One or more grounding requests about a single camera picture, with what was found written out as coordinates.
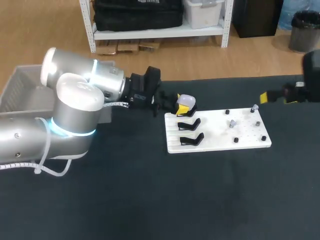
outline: black holder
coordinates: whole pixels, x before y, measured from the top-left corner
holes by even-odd
[[[205,138],[204,133],[200,133],[196,139],[188,138],[188,137],[180,137],[180,143],[182,146],[191,145],[191,146],[198,146],[202,140]]]
[[[178,128],[179,128],[179,131],[186,131],[186,130],[195,131],[198,128],[198,126],[200,125],[200,123],[201,123],[200,118],[195,120],[194,124],[192,124],[192,125],[184,123],[184,122],[178,122]]]
[[[187,113],[184,113],[184,114],[180,114],[177,117],[188,117],[188,118],[191,118],[191,117],[193,117],[195,115],[197,109],[198,109],[198,106],[197,106],[197,104],[195,104],[194,107],[190,111],[188,111]]]

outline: white pegboard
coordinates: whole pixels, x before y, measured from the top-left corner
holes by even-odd
[[[260,116],[259,110],[251,113],[251,108],[197,111],[193,117],[177,117],[165,114],[167,149],[170,154],[225,151],[238,149],[256,149],[271,147],[271,139]],[[193,124],[200,118],[201,123],[195,131],[179,130],[178,123]],[[230,128],[231,120],[236,126]],[[204,133],[199,146],[181,145],[180,137],[196,139]]]

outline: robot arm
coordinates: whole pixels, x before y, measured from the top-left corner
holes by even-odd
[[[166,95],[157,68],[128,78],[121,69],[56,48],[46,53],[40,79],[55,92],[53,116],[1,119],[0,165],[83,157],[106,103],[127,102],[131,109],[152,110],[154,115],[165,110],[192,116],[197,109],[192,96]]]
[[[285,103],[320,102],[320,50],[304,55],[303,81],[287,83],[280,90],[269,90],[260,96],[260,103],[273,103],[284,98]]]

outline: black mat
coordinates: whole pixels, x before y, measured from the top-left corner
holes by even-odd
[[[217,110],[251,107],[299,79],[164,85],[195,96],[199,110]],[[65,177],[0,172],[0,239],[319,239],[319,104],[261,106],[271,148],[178,155],[167,153],[162,115],[113,113]]]

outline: yellow tape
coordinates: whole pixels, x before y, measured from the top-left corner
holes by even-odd
[[[298,101],[287,102],[287,100],[283,100],[284,104],[296,104]]]
[[[260,95],[260,104],[266,104],[268,102],[267,92]]]
[[[179,109],[176,112],[176,115],[186,114],[187,112],[189,112],[189,109],[190,108],[188,106],[184,106],[184,105],[179,104]]]

